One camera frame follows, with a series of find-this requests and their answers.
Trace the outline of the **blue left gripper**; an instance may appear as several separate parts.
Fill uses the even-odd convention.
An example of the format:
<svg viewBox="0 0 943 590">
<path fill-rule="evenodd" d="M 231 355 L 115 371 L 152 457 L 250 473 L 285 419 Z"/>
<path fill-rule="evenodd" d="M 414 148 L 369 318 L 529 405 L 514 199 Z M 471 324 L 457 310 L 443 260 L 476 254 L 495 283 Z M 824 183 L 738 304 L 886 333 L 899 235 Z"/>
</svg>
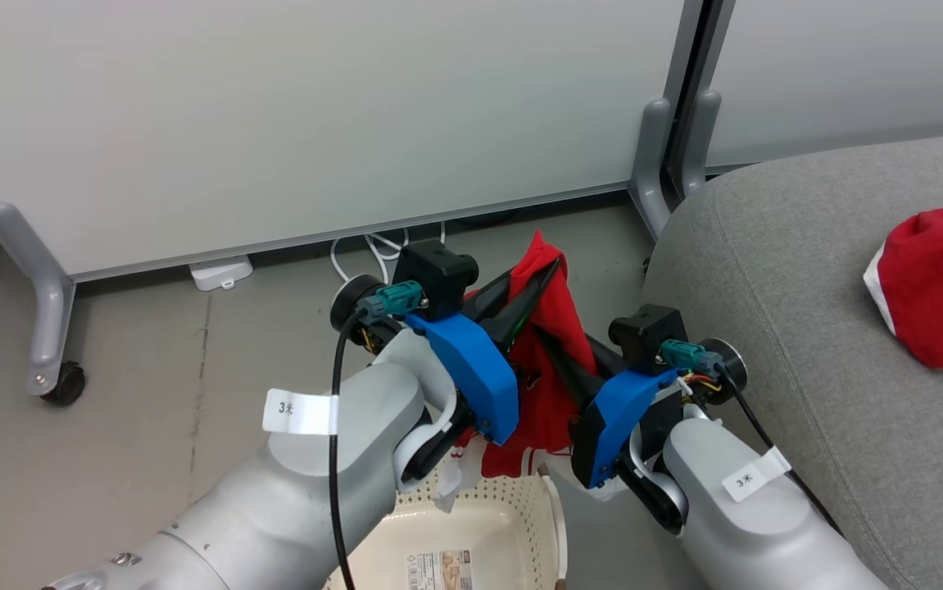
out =
<svg viewBox="0 0 943 590">
<path fill-rule="evenodd" d="M 554 259 L 513 298 L 511 273 L 504 273 L 468 293 L 463 314 L 437 321 L 416 314 L 405 317 L 405 325 L 426 337 L 466 399 L 475 414 L 476 429 L 498 446 L 519 425 L 519 381 L 504 355 L 510 354 L 560 267 L 560 259 Z M 487 318 L 489 335 L 475 324 Z"/>
</svg>

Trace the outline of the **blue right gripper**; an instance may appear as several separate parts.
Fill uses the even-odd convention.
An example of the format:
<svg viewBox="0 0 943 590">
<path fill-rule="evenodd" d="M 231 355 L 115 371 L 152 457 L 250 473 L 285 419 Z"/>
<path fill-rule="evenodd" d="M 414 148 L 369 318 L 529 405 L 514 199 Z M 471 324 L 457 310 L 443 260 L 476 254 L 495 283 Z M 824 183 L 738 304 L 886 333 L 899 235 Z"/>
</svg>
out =
<svg viewBox="0 0 943 590">
<path fill-rule="evenodd" d="M 621 352 L 588 334 L 597 366 L 594 374 L 565 352 L 556 337 L 538 326 L 535 333 L 566 392 L 579 408 L 586 408 L 569 427 L 571 466 L 584 488 L 599 487 L 614 477 L 633 433 L 639 433 L 641 460 L 662 451 L 671 429 L 683 419 L 678 370 L 625 370 Z"/>
</svg>

